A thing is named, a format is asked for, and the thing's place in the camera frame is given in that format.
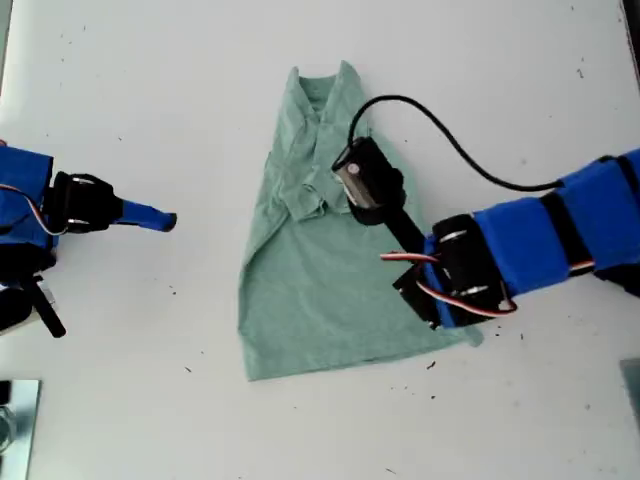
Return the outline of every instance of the folded shirt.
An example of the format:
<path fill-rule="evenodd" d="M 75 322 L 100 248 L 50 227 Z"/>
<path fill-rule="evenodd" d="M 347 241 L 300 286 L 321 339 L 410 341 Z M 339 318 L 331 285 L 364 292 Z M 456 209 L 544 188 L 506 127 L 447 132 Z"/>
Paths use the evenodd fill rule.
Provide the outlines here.
<path fill-rule="evenodd" d="M 337 75 L 289 76 L 267 159 L 240 279 L 239 332 L 250 380 L 344 368 L 426 353 L 473 328 L 430 330 L 392 287 L 408 264 L 382 263 L 398 250 L 383 225 L 360 225 L 331 171 L 349 124 L 364 104 L 360 78 L 342 62 Z M 389 142 L 372 135 L 403 169 Z M 423 227 L 418 195 L 405 175 L 406 210 Z"/>

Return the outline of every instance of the red and white wire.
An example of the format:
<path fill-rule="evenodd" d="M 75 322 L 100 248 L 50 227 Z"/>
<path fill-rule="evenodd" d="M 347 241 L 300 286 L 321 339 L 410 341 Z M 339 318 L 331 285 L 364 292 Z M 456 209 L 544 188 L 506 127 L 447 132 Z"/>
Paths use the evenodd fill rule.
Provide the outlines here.
<path fill-rule="evenodd" d="M 5 185 L 3 183 L 0 183 L 0 190 L 5 190 L 5 191 L 10 191 L 10 192 L 15 192 L 18 195 L 20 195 L 22 198 L 25 199 L 25 201 L 29 204 L 29 207 L 31 208 L 31 211 L 33 212 L 33 215 L 36 217 L 36 220 L 38 221 L 38 223 L 40 224 L 40 227 L 47 232 L 49 235 L 57 237 L 60 235 L 63 235 L 67 232 L 67 229 L 65 228 L 64 230 L 61 230 L 59 232 L 54 232 L 52 231 L 49 226 L 47 225 L 47 222 L 44 218 L 43 213 L 40 211 L 40 209 L 38 208 L 38 205 L 36 205 L 36 203 L 33 201 L 33 199 L 27 195 L 26 193 L 24 193 L 22 190 L 20 190 L 19 188 L 16 188 L 12 185 Z"/>
<path fill-rule="evenodd" d="M 404 253 L 404 252 L 391 252 L 391 253 L 383 253 L 380 255 L 382 260 L 386 261 L 411 261 L 411 262 L 419 262 L 419 263 L 438 263 L 438 258 L 431 255 L 424 255 L 421 253 Z M 487 308 L 480 308 L 474 305 L 471 305 L 464 300 L 461 300 L 458 297 L 453 297 L 451 295 L 447 295 L 445 293 L 434 290 L 431 287 L 428 287 L 424 283 L 417 281 L 416 282 L 420 290 L 422 290 L 427 295 L 435 298 L 436 300 L 440 300 L 441 302 L 447 303 L 449 305 L 453 305 L 455 307 L 466 310 L 467 312 L 474 313 L 476 315 L 481 315 L 483 317 L 505 317 L 507 315 L 512 314 L 518 309 L 518 306 L 513 302 L 510 298 L 506 296 L 505 292 L 505 300 L 509 304 L 509 308 L 507 310 L 490 310 Z"/>
<path fill-rule="evenodd" d="M 573 265 L 571 265 L 571 267 L 569 268 L 569 271 L 574 272 L 576 270 L 582 270 L 583 268 L 590 268 L 595 266 L 596 262 L 593 260 L 586 260 L 584 262 L 579 262 L 579 263 L 574 263 Z"/>
<path fill-rule="evenodd" d="M 380 254 L 382 260 L 402 261 L 408 262 L 425 262 L 425 263 L 438 263 L 438 259 L 431 255 L 424 255 L 422 253 L 405 253 L 405 252 L 389 252 Z"/>
<path fill-rule="evenodd" d="M 460 300 L 457 297 L 452 297 L 451 295 L 446 295 L 442 292 L 438 292 L 433 288 L 426 286 L 422 282 L 416 282 L 420 290 L 422 290 L 427 295 L 432 296 L 436 300 L 440 300 L 441 302 L 448 303 L 449 305 L 453 305 L 455 307 L 459 307 L 467 312 L 475 313 L 476 315 L 481 315 L 483 317 L 506 317 L 507 315 L 512 314 L 516 310 L 518 310 L 518 306 L 511 300 L 510 298 L 506 298 L 505 300 L 509 304 L 509 308 L 506 310 L 490 310 L 488 308 L 480 308 L 475 307 L 467 302 Z"/>

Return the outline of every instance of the white table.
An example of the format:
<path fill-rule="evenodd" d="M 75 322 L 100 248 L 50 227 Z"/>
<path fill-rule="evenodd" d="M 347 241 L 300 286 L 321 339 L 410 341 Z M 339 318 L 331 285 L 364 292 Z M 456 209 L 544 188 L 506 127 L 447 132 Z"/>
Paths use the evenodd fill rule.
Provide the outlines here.
<path fill-rule="evenodd" d="M 514 181 L 640 145 L 616 0 L 16 0 L 1 136 L 180 216 L 64 238 L 68 335 L 0 339 L 2 377 L 44 382 L 31 480 L 638 478 L 618 362 L 640 304 L 591 276 L 523 297 L 479 348 L 246 381 L 237 276 L 281 93 L 343 58 Z M 411 109 L 373 118 L 429 221 L 516 198 Z"/>

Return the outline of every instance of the blue foam padding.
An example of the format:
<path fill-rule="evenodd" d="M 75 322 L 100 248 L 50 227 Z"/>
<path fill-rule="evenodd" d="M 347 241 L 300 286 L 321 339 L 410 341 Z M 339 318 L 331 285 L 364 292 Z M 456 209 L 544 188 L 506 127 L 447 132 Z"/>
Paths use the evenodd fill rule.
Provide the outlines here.
<path fill-rule="evenodd" d="M 49 186 L 53 158 L 39 153 L 0 147 L 0 183 L 11 185 L 28 194 L 42 206 Z M 49 235 L 42 230 L 26 200 L 17 193 L 0 190 L 0 225 L 13 225 L 8 234 L 0 235 L 0 244 L 31 243 L 49 246 Z"/>
<path fill-rule="evenodd" d="M 175 225 L 175 216 L 148 205 L 123 200 L 122 217 L 116 220 L 116 223 L 134 224 L 164 232 Z"/>
<path fill-rule="evenodd" d="M 567 279 L 567 258 L 539 199 L 500 203 L 476 212 L 474 218 L 510 295 Z"/>
<path fill-rule="evenodd" d="M 565 186 L 557 192 L 595 260 L 595 269 L 637 262 L 640 208 L 617 162 L 593 162 L 563 181 Z"/>
<path fill-rule="evenodd" d="M 435 250 L 435 238 L 433 235 L 429 235 L 425 237 L 424 240 L 424 253 L 425 255 L 431 255 Z M 429 263 L 424 264 L 424 275 L 427 280 L 427 285 L 429 285 L 434 290 L 442 291 L 442 285 L 438 281 L 436 274 L 433 270 L 433 266 Z M 436 300 L 436 308 L 438 309 L 438 313 L 440 314 L 440 323 L 444 328 L 455 328 L 457 325 L 451 316 L 451 312 L 449 311 L 449 305 L 440 300 Z"/>

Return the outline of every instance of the fabric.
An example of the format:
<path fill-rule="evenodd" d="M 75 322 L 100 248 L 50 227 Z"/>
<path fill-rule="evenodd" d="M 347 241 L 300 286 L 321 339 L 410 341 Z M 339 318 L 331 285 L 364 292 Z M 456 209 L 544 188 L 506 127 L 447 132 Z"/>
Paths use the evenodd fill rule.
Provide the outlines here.
<path fill-rule="evenodd" d="M 640 209 L 616 162 L 593 162 L 563 179 L 558 193 L 603 270 L 640 260 Z"/>
<path fill-rule="evenodd" d="M 525 197 L 500 203 L 475 212 L 474 218 L 511 295 L 569 277 L 564 249 L 540 199 Z"/>
<path fill-rule="evenodd" d="M 365 102 L 343 62 L 336 76 L 302 78 L 293 69 L 255 207 L 240 280 L 239 332 L 251 380 L 393 360 L 462 340 L 478 330 L 431 331 L 393 289 L 408 264 L 382 263 L 398 249 L 384 226 L 351 214 L 331 165 Z M 358 135 L 370 133 L 366 119 Z M 373 134 L 389 160 L 398 156 Z M 407 211 L 420 224 L 407 176 Z"/>

